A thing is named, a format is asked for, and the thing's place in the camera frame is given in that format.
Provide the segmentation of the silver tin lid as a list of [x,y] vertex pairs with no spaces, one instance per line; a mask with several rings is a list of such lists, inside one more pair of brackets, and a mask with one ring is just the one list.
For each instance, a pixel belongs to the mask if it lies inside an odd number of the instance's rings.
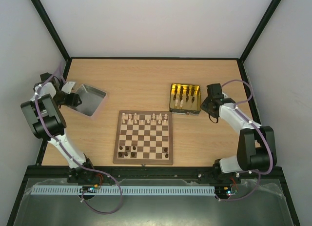
[[82,103],[70,108],[92,120],[99,116],[108,98],[107,92],[88,84],[81,84],[74,93],[80,96]]

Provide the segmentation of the gold tin with pieces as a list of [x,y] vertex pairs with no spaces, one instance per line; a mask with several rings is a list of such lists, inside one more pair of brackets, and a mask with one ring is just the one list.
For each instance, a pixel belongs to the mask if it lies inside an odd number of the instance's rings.
[[176,114],[199,115],[201,108],[199,85],[173,83],[170,87],[169,111]]

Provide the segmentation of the wooden chess board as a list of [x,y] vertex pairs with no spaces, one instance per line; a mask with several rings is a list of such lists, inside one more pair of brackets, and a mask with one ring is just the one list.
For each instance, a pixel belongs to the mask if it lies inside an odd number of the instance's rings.
[[173,165],[172,113],[119,111],[113,163]]

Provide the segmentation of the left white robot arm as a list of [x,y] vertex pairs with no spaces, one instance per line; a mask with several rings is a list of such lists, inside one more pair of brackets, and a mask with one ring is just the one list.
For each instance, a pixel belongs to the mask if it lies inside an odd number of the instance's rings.
[[77,182],[91,182],[95,174],[90,159],[76,148],[66,134],[66,121],[59,108],[82,104],[80,96],[71,90],[73,82],[60,80],[53,74],[43,73],[41,82],[34,85],[34,95],[29,101],[20,105],[26,121],[38,139],[53,145],[66,159],[69,165],[69,179]]

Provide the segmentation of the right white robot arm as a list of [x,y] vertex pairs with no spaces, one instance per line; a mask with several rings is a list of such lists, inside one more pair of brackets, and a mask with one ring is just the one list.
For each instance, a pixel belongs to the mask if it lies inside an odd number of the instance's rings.
[[274,130],[253,121],[238,105],[223,93],[221,84],[207,85],[207,98],[201,110],[208,114],[211,122],[218,123],[222,119],[238,133],[236,154],[214,163],[213,179],[218,183],[225,182],[234,172],[268,175],[277,163]]

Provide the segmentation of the black enclosure frame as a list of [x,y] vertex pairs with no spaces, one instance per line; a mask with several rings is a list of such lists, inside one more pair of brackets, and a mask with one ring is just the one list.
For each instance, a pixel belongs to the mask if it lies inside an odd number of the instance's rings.
[[[65,46],[63,45],[55,27],[52,24],[52,21],[50,20],[44,6],[42,5],[40,0],[30,0],[36,9],[37,13],[39,14],[40,18],[42,19],[44,25],[46,26],[48,32],[50,33],[51,37],[53,38],[54,42],[56,43],[58,49],[60,50],[63,58],[65,59],[65,70],[61,76],[64,76],[65,79],[68,76],[68,73],[70,71],[70,66],[73,60],[79,59],[79,60],[84,60],[84,59],[110,59],[110,60],[204,60],[204,61],[216,61],[216,60],[221,60],[221,61],[232,61],[235,60],[238,65],[238,70],[241,76],[241,79],[247,83],[248,81],[248,76],[246,73],[246,70],[244,68],[244,61],[247,59],[248,55],[250,54],[252,48],[256,44],[257,40],[259,39],[260,35],[262,34],[263,30],[265,29],[267,23],[271,19],[272,15],[274,14],[275,10],[277,9],[278,5],[282,0],[272,0],[265,11],[261,21],[259,22],[256,30],[254,31],[251,39],[249,40],[247,47],[244,49],[242,55],[240,58],[198,58],[198,57],[70,57],[69,54],[67,53],[67,50],[65,49]],[[253,119],[256,122],[260,122],[260,115],[257,110],[257,105],[255,102],[255,99],[251,99],[251,102],[248,102],[249,108],[251,110],[251,114]],[[64,177],[65,176],[65,166],[48,166],[48,167],[42,167],[42,160],[44,153],[46,151],[47,147],[47,142],[43,141],[41,143],[40,149],[39,149],[39,154],[36,159],[36,164],[35,165],[30,165],[27,167],[27,170],[25,172],[25,175],[23,177],[23,180],[21,182],[16,200],[14,202],[10,217],[8,219],[7,226],[13,226],[14,223],[17,222],[17,214],[18,210],[20,208],[21,202],[22,202],[22,194],[26,190],[26,181],[28,181],[29,178],[31,177]],[[123,167],[114,167],[113,166],[97,166],[100,168],[106,168],[109,170],[115,170],[115,171],[125,171],[125,170],[130,170],[130,172],[134,174],[142,174],[143,171],[147,171],[147,168],[138,168],[138,167],[133,167],[132,169],[128,168],[123,168]],[[174,170],[178,170],[181,173],[184,174],[191,174],[191,171],[195,170],[212,170],[212,167],[175,167]],[[290,216],[292,219],[292,223],[294,223],[294,226],[300,226],[299,218],[297,216],[297,213],[295,211],[295,207],[291,198],[290,191],[288,189],[288,185],[282,170],[282,167],[274,167],[273,172],[268,175],[268,177],[264,179],[277,179],[279,178],[282,191],[286,196],[286,203],[290,212]]]

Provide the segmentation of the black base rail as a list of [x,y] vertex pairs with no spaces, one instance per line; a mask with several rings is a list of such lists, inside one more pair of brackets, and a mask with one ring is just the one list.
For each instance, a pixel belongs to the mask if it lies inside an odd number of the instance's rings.
[[[97,170],[108,173],[118,181],[124,179],[169,180],[180,179],[199,184],[227,185],[241,183],[243,179],[254,179],[256,174],[242,173],[239,177],[233,174],[217,175],[212,167],[147,167],[147,166],[97,166]],[[30,165],[27,167],[23,181],[29,178],[58,179],[65,178],[69,183],[99,183],[99,177],[90,171],[80,174],[70,173],[66,166]]]

